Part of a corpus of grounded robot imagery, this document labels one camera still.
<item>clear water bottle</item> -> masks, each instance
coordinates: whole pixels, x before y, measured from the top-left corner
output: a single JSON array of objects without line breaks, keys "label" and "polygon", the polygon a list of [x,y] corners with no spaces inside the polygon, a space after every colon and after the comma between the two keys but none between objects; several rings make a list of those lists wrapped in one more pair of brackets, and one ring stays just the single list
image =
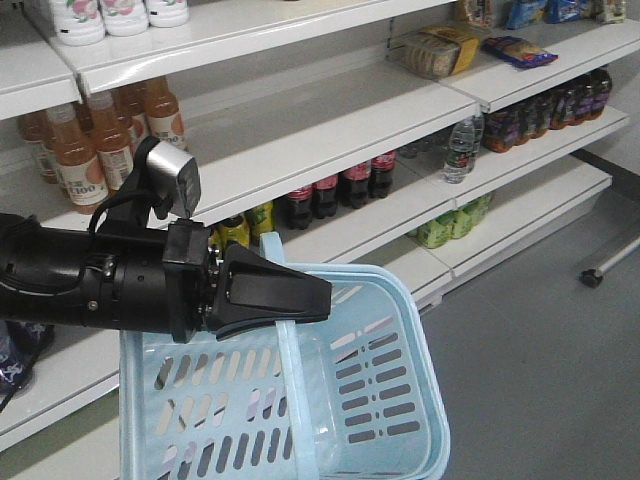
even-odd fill
[{"label": "clear water bottle", "polygon": [[449,137],[449,151],[444,162],[444,180],[447,183],[460,183],[467,175],[469,158],[473,152],[475,127],[473,117],[458,122]]}]

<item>floor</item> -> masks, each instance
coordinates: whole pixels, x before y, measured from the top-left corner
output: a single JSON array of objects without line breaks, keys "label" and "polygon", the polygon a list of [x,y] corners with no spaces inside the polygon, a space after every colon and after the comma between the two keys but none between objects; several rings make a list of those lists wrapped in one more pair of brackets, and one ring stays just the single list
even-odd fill
[{"label": "floor", "polygon": [[597,289],[578,281],[639,220],[608,190],[423,314],[452,435],[443,480],[640,478],[640,250]]}]

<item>dark soda bottle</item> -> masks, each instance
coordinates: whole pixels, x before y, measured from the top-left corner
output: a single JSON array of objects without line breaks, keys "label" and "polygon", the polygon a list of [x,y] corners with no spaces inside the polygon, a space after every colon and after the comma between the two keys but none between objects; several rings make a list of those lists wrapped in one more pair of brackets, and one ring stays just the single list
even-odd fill
[{"label": "dark soda bottle", "polygon": [[313,216],[319,219],[333,217],[338,210],[336,190],[338,187],[338,174],[334,173],[313,184],[313,198],[311,210]]},{"label": "dark soda bottle", "polygon": [[395,150],[378,155],[371,160],[371,176],[369,177],[369,196],[371,198],[385,198],[389,195],[395,166]]},{"label": "dark soda bottle", "polygon": [[362,208],[369,196],[371,160],[354,165],[340,175],[342,204],[351,208]]},{"label": "dark soda bottle", "polygon": [[285,222],[291,230],[304,230],[311,223],[312,195],[312,185],[305,185],[285,195]]}]

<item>plastic basket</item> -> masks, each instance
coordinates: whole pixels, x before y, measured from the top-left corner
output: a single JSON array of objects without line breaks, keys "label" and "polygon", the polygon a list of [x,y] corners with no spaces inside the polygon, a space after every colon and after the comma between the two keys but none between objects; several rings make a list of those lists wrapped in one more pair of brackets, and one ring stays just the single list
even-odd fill
[{"label": "plastic basket", "polygon": [[[284,261],[277,234],[263,255]],[[442,476],[449,428],[408,291],[378,267],[287,266],[333,284],[328,320],[186,345],[122,333],[123,479]]]}]

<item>snack bag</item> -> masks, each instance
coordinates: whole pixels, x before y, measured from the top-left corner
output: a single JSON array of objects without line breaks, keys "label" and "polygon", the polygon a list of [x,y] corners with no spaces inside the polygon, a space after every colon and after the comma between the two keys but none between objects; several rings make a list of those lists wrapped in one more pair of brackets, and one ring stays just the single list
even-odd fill
[{"label": "snack bag", "polygon": [[547,0],[514,0],[507,28],[517,30],[542,22],[546,6]]},{"label": "snack bag", "polygon": [[549,53],[537,45],[518,37],[487,38],[482,47],[487,52],[511,62],[518,68],[539,67],[558,58],[558,55]]}]

